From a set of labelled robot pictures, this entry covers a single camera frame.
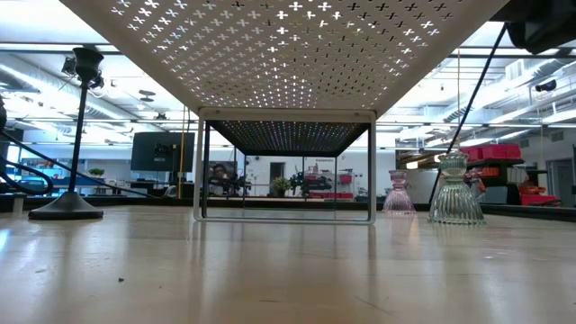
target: perforated metal shelf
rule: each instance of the perforated metal shelf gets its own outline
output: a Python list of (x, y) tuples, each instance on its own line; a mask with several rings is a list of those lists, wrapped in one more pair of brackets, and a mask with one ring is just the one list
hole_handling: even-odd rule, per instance
[(507, 0), (62, 0), (193, 110), (388, 110)]
[(339, 156), (370, 127), (369, 123), (306, 121), (209, 121), (246, 155)]

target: clear glass vase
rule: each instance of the clear glass vase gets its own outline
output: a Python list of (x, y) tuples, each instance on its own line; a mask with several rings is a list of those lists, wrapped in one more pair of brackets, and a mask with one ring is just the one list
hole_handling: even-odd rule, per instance
[(444, 224), (485, 224), (480, 205), (464, 183), (468, 155), (460, 151), (440, 157), (445, 179), (440, 193), (430, 206), (428, 220)]
[(384, 201), (384, 214), (387, 216), (413, 214), (414, 205), (406, 192), (406, 172), (399, 170), (390, 171), (392, 190)]

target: ribbed glass vase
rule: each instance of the ribbed glass vase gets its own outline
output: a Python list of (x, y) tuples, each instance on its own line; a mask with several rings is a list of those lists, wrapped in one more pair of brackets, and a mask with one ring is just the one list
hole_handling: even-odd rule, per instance
[(390, 179), (392, 180), (392, 190), (384, 201), (384, 214), (387, 216), (401, 216), (415, 213), (412, 200), (406, 192), (406, 172), (391, 170)]
[(440, 157), (445, 184), (430, 206), (428, 220), (444, 224), (485, 224), (480, 205), (464, 183), (468, 155), (460, 151)]

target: potted plant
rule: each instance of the potted plant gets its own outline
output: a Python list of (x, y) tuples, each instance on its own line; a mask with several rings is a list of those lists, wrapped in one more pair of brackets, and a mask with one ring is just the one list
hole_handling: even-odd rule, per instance
[(104, 170), (99, 169), (99, 168), (93, 168), (93, 169), (88, 170), (88, 173), (91, 176), (102, 177), (104, 175)]
[(288, 181), (286, 178), (283, 177), (277, 177), (276, 179), (274, 179), (274, 181), (272, 182), (272, 187), (276, 192), (276, 196), (280, 198), (284, 198), (284, 196), (286, 195), (286, 190), (292, 188), (292, 186), (290, 185), (290, 181)]

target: black round base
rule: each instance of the black round base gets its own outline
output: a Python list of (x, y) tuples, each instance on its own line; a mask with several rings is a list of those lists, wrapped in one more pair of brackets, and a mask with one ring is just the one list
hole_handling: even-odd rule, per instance
[(55, 201), (28, 213), (30, 220), (67, 221), (91, 220), (104, 216), (104, 211), (96, 209), (78, 193), (64, 193)]

